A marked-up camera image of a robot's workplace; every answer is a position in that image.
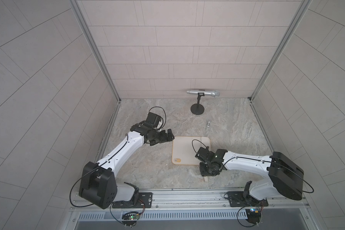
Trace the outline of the white cutting board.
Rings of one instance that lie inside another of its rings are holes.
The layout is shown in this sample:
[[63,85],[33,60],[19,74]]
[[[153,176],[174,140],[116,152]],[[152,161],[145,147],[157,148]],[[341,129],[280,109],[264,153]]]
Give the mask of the white cutting board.
[[211,148],[208,137],[175,137],[172,141],[172,163],[175,165],[199,166],[195,155],[200,147]]

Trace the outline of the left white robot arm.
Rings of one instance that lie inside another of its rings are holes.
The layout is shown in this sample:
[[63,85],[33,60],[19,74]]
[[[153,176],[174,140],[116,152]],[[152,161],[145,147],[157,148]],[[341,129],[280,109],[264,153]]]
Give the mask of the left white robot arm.
[[133,125],[126,137],[108,155],[96,163],[88,162],[84,166],[79,196],[102,209],[122,202],[135,206],[139,202],[139,188],[130,183],[118,184],[118,172],[144,144],[154,146],[173,140],[171,129],[157,130],[142,124]]

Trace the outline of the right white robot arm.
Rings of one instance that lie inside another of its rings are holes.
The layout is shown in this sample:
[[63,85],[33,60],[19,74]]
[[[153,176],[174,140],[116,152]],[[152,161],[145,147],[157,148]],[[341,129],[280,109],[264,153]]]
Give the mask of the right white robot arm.
[[242,192],[228,192],[235,206],[259,206],[269,197],[282,195],[302,200],[304,171],[281,152],[268,156],[238,154],[225,149],[210,150],[210,139],[176,137],[172,141],[172,163],[199,167],[201,176],[214,177],[223,170],[239,170],[260,175],[262,180],[249,181]]

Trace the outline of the right green circuit board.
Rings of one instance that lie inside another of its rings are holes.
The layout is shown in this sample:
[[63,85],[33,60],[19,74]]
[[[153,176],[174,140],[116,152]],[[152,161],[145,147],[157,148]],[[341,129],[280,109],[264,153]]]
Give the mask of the right green circuit board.
[[247,219],[246,221],[251,225],[257,225],[262,220],[262,213],[258,209],[246,209]]

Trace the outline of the green circuit board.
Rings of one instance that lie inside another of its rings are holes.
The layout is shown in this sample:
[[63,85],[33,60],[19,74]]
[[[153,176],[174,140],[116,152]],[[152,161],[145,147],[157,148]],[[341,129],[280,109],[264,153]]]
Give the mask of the green circuit board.
[[137,221],[140,219],[141,214],[136,211],[127,212],[122,215],[121,222],[127,227],[134,227],[137,224]]
[[262,213],[258,209],[246,209],[247,219],[246,221],[251,225],[257,225],[262,220]]

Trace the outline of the left green circuit board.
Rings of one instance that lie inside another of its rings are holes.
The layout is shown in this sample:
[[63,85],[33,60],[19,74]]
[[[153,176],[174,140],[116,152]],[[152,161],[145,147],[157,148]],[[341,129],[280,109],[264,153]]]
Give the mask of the left green circuit board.
[[137,224],[137,221],[140,219],[141,214],[136,211],[127,212],[122,215],[121,222],[127,227],[134,227]]

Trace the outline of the black microphone stand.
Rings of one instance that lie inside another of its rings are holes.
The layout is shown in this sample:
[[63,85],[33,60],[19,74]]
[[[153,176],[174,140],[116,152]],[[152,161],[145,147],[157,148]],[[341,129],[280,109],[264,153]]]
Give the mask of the black microphone stand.
[[204,106],[200,104],[201,97],[204,96],[204,93],[198,93],[197,103],[193,104],[190,108],[191,112],[194,115],[202,115],[204,113]]

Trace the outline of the silver microphone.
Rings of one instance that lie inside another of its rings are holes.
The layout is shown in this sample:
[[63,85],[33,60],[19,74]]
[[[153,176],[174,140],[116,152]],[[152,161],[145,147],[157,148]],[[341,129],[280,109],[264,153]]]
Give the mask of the silver microphone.
[[212,97],[219,97],[219,91],[206,91],[206,90],[188,90],[187,94],[192,95],[200,95],[200,96],[212,96]]

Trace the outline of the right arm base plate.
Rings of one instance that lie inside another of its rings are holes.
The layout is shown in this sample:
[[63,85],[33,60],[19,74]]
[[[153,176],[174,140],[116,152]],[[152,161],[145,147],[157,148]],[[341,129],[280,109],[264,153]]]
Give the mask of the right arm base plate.
[[250,195],[245,196],[242,191],[229,191],[225,193],[224,198],[230,203],[231,208],[241,207],[268,207],[268,201],[266,199],[257,200]]

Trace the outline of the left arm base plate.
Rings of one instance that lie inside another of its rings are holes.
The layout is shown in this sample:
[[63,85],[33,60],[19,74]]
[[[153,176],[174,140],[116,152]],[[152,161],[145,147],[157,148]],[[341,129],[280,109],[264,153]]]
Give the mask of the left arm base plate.
[[134,195],[131,201],[119,201],[112,203],[113,209],[142,209],[151,208],[153,193],[141,193],[139,192],[138,197]]

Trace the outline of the aluminium mounting rail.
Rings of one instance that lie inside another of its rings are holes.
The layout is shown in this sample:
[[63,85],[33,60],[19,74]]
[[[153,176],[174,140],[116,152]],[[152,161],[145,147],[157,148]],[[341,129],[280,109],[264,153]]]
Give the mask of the aluminium mounting rail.
[[[144,197],[144,204],[150,208],[146,208],[146,211],[152,210],[185,210],[185,209],[239,209],[244,206],[238,204],[236,199],[233,201],[237,207],[231,207],[228,192],[234,194],[242,193],[244,187],[232,187],[232,188],[179,188],[179,189],[141,189],[140,194]],[[289,198],[285,198],[282,195],[276,195],[269,197],[267,200],[267,206],[269,209],[302,209],[309,208],[309,202],[306,197],[303,196],[302,200],[296,201]],[[86,206],[90,202],[81,198],[76,192],[72,202],[76,206]],[[75,207],[70,204],[70,210],[80,211],[103,211],[103,209],[96,205],[88,207]]]

